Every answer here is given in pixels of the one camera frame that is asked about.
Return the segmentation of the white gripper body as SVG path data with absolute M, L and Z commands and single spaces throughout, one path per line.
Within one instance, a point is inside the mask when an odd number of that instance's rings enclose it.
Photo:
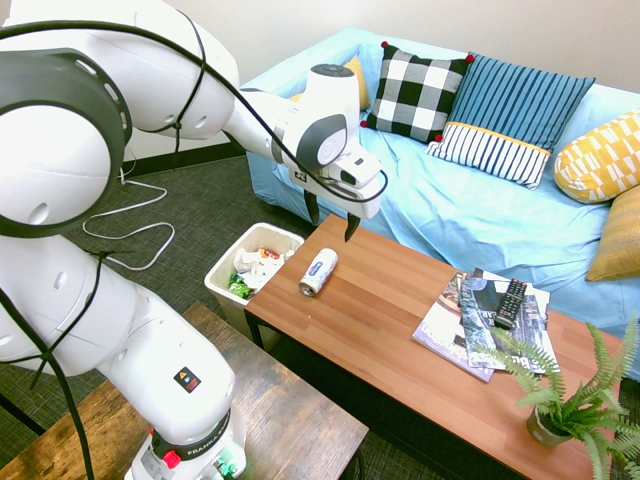
M 372 219 L 379 210 L 381 162 L 364 149 L 342 154 L 316 172 L 290 162 L 289 176 L 304 191 L 314 193 L 317 202 L 321 197 L 361 219 Z

